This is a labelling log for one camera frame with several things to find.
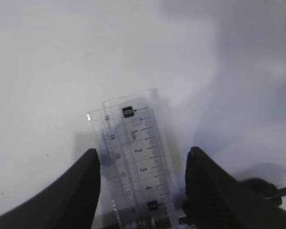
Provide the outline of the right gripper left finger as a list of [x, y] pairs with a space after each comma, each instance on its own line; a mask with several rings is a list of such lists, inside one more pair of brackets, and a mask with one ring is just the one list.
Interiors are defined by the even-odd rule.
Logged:
[[0, 229], [89, 229], [100, 189], [100, 161], [89, 149], [50, 186], [1, 215]]

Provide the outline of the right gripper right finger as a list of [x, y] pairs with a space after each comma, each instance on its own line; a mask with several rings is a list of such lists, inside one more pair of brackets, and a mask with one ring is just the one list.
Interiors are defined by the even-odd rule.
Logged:
[[198, 229], [286, 229], [286, 187], [237, 181], [196, 146], [187, 155], [185, 193], [185, 214]]

